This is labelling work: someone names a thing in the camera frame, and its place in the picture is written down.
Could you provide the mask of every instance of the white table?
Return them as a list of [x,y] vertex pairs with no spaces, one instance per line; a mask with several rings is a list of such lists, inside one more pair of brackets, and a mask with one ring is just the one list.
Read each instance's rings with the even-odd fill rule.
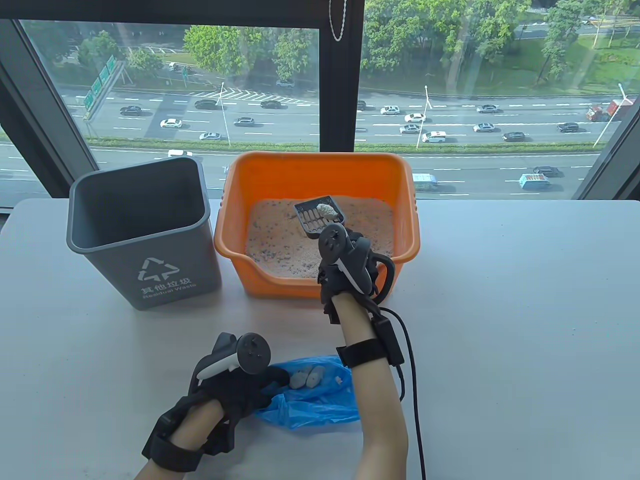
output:
[[[419,209],[422,249],[387,306],[412,336],[430,480],[635,478],[640,205]],[[67,248],[66,219],[66,200],[27,200],[0,233],[2,478],[134,477],[222,330],[263,334],[276,362],[342,344],[318,302],[248,298],[225,259],[221,292],[138,312]],[[249,419],[192,478],[350,479],[360,442],[359,424],[290,433]]]

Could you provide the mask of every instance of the road sign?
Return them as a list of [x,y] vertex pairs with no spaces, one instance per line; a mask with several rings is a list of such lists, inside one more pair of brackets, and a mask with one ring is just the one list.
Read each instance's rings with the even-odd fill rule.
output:
[[116,69],[116,59],[111,55],[107,60],[107,68],[109,69],[109,73],[112,74]]
[[100,71],[100,82],[102,82],[103,85],[105,85],[107,83],[107,80],[109,79],[109,75],[111,75],[109,73],[109,69],[107,67],[103,67],[102,70]]
[[98,93],[100,93],[101,90],[102,90],[102,83],[100,83],[99,78],[96,78],[95,82],[93,82],[93,85],[91,85],[91,91],[93,92],[94,96],[98,96]]
[[86,108],[87,111],[91,110],[91,107],[93,107],[94,102],[95,102],[95,97],[93,96],[93,92],[89,90],[86,93],[86,97],[84,98],[84,107]]

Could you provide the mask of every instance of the recycling symbol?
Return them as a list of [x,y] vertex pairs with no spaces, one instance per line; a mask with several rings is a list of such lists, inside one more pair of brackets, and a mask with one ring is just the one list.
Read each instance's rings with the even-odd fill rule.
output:
[[147,270],[149,268],[149,262],[153,262],[156,265],[160,266],[160,265],[164,265],[164,268],[166,269],[166,271],[163,271],[160,273],[160,275],[162,275],[162,279],[166,280],[167,278],[169,278],[169,275],[173,275],[174,273],[178,273],[180,271],[180,269],[178,267],[174,267],[173,265],[169,264],[169,263],[164,263],[163,260],[158,260],[155,259],[153,257],[149,257],[145,260],[144,264],[142,265],[142,270],[140,270],[138,272],[138,280],[155,280],[156,282],[162,282],[162,280],[160,280],[160,276],[159,275],[149,275],[147,276]]

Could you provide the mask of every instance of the window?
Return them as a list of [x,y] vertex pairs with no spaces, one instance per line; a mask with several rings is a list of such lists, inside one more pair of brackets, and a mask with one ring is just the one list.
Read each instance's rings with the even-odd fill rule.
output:
[[[420,198],[573,197],[637,112],[626,5],[367,0],[355,149],[435,176]],[[538,170],[540,189],[522,180]]]
[[318,30],[22,22],[99,168],[319,149]]
[[49,194],[0,127],[0,213],[25,198],[38,196]]

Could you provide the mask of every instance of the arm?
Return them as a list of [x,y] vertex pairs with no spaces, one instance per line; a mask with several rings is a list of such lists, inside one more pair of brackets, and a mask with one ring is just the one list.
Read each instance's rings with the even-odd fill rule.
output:
[[[224,411],[218,400],[192,408],[182,424],[173,432],[170,437],[171,443],[186,450],[198,450],[205,444],[207,437],[223,416]],[[170,472],[149,460],[134,480],[182,480],[183,477],[183,473]]]
[[[350,293],[332,302],[347,346],[376,338],[368,313]],[[359,365],[352,374],[364,436],[356,480],[404,480],[409,440],[387,359]]]

